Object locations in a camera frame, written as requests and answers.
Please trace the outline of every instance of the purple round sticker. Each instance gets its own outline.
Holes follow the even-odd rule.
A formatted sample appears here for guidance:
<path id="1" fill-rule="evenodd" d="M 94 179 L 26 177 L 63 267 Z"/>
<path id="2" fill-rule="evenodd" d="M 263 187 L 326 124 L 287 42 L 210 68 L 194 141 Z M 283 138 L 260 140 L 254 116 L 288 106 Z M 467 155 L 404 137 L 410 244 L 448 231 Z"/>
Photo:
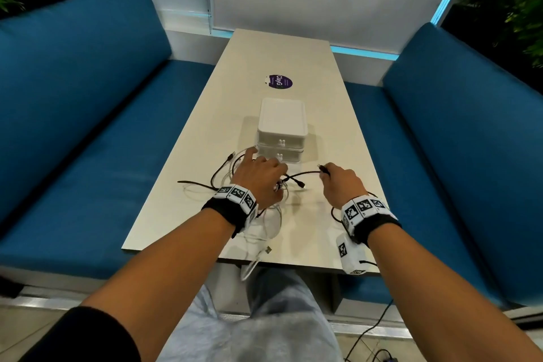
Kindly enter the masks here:
<path id="1" fill-rule="evenodd" d="M 275 89 L 288 89 L 292 86 L 292 81 L 282 75 L 269 75 L 266 78 L 266 83 L 269 87 L 275 88 Z"/>

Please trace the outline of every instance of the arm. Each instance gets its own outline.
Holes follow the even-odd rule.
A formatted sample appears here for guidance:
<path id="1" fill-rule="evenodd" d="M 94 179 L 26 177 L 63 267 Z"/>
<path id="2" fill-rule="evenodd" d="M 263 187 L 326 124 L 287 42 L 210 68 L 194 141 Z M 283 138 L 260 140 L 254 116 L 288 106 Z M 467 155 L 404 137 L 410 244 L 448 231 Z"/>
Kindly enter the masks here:
<path id="1" fill-rule="evenodd" d="M 368 193 L 352 170 L 326 167 L 330 176 L 320 174 L 324 195 L 335 208 Z M 382 225 L 370 233 L 368 245 L 428 361 L 543 361 L 523 331 L 403 229 Z"/>
<path id="2" fill-rule="evenodd" d="M 245 153 L 232 183 L 253 193 L 261 209 L 281 201 L 275 183 L 287 172 L 277 159 Z M 204 209 L 142 250 L 82 305 L 113 316 L 130 333 L 142 361 L 154 361 L 194 299 L 234 226 Z"/>

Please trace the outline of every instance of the person's left hand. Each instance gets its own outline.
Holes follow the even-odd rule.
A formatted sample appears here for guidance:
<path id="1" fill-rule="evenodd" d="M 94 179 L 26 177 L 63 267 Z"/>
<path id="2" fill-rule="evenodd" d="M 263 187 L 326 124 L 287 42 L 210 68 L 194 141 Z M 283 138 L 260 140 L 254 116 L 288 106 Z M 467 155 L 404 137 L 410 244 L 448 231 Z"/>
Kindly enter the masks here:
<path id="1" fill-rule="evenodd" d="M 287 173 L 288 166 L 286 163 L 279 163 L 276 158 L 266 160 L 259 156 L 253 160 L 256 152 L 255 147 L 245 151 L 231 182 L 249 189 L 256 198 L 259 209 L 266 209 L 283 199 L 283 190 L 275 191 L 275 185 L 281 176 Z"/>

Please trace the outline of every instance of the black wristband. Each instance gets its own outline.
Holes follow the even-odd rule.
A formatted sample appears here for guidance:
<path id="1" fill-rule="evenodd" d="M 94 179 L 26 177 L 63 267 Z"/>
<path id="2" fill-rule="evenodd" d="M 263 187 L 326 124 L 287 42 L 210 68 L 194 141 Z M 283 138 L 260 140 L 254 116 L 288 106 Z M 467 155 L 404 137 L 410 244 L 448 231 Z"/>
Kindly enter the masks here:
<path id="1" fill-rule="evenodd" d="M 245 227 L 247 214 L 243 212 L 243 209 L 237 203 L 229 201 L 228 199 L 216 199 L 212 197 L 205 203 L 204 206 L 202 206 L 202 210 L 205 208 L 210 208 L 217 211 L 224 219 L 227 220 L 227 222 L 235 227 L 232 238 L 234 238 Z"/>
<path id="2" fill-rule="evenodd" d="M 368 246 L 368 236 L 370 233 L 385 223 L 393 223 L 394 225 L 402 227 L 402 225 L 392 216 L 378 213 L 365 218 L 355 226 L 352 238 L 353 242 Z"/>

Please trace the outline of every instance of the white table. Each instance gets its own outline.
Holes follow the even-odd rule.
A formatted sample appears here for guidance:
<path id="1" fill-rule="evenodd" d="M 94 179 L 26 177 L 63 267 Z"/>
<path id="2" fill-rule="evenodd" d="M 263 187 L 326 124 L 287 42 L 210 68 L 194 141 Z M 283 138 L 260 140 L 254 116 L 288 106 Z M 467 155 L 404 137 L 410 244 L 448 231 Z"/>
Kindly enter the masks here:
<path id="1" fill-rule="evenodd" d="M 289 89 L 265 84 L 269 75 L 287 76 Z M 187 120 L 153 189 L 126 237 L 123 249 L 139 251 L 200 211 L 214 193 L 177 180 L 208 184 L 229 153 L 255 144 L 262 98 L 290 98 L 305 103 L 309 136 L 302 156 L 302 171 L 317 170 L 318 163 L 333 161 L 354 169 L 366 188 L 384 198 L 377 173 L 343 79 L 324 40 L 237 29 Z M 227 169 L 221 172 L 221 183 Z M 330 217 L 318 174 L 298 177 L 305 189 L 290 181 L 289 198 L 281 203 L 282 228 L 262 242 L 237 235 L 220 259 L 252 260 L 263 248 L 262 262 L 340 270 L 336 236 L 344 232 Z M 277 228 L 279 215 L 268 210 L 247 232 L 263 235 Z M 367 250 L 368 260 L 373 255 Z"/>

